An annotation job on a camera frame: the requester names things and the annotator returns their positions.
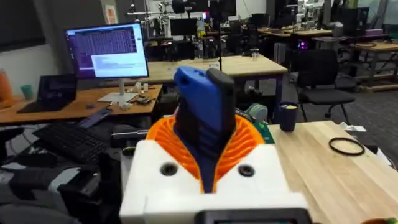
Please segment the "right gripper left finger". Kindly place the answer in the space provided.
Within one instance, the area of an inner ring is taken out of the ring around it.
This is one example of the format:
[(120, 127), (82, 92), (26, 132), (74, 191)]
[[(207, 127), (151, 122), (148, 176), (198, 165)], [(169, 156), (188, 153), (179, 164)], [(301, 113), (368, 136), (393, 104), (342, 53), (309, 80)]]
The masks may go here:
[(193, 223), (205, 209), (200, 172), (174, 133), (175, 118), (162, 118), (139, 141), (119, 212), (123, 223)]

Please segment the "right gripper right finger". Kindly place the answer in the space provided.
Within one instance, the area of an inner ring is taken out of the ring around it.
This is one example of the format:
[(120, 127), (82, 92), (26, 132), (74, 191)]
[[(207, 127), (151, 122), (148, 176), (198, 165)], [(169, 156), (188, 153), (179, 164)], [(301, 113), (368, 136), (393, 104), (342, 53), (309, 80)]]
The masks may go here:
[(213, 191), (288, 191), (277, 149), (266, 144), (256, 127), (235, 116), (236, 127), (215, 168)]

